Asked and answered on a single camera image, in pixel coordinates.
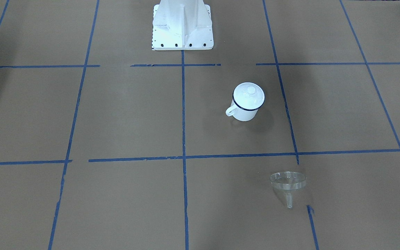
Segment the white ceramic lid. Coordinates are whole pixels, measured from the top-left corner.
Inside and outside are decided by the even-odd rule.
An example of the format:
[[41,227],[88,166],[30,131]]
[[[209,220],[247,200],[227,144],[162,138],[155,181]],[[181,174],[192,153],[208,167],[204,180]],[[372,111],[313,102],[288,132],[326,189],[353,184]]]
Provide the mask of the white ceramic lid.
[[257,84],[244,82],[235,87],[232,100],[240,109],[254,111],[264,104],[265,93]]

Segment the white enamel mug blue rim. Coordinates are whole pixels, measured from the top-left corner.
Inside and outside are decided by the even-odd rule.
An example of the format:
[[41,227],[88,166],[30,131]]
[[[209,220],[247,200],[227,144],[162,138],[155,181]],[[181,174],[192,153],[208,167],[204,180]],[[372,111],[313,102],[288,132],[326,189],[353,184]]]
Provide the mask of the white enamel mug blue rim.
[[234,117],[239,121],[252,120],[259,109],[265,103],[265,95],[256,96],[254,98],[249,97],[237,97],[232,95],[232,102],[230,107],[225,111],[225,114],[229,117]]

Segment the blue tape grid lines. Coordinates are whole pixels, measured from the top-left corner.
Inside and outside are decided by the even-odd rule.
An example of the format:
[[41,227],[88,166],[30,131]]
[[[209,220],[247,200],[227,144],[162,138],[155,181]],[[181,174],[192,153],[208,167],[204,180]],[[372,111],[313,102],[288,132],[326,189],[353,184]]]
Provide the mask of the blue tape grid lines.
[[400,250],[400,0],[207,0],[185,52],[158,3],[0,0],[0,250]]

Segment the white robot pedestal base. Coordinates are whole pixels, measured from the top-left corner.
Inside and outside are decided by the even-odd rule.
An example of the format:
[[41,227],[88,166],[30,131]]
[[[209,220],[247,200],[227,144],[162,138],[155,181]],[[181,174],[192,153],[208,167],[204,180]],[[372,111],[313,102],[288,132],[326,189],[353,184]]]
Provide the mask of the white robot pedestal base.
[[203,0],[161,0],[153,7],[152,25],[153,50],[214,47],[211,8]]

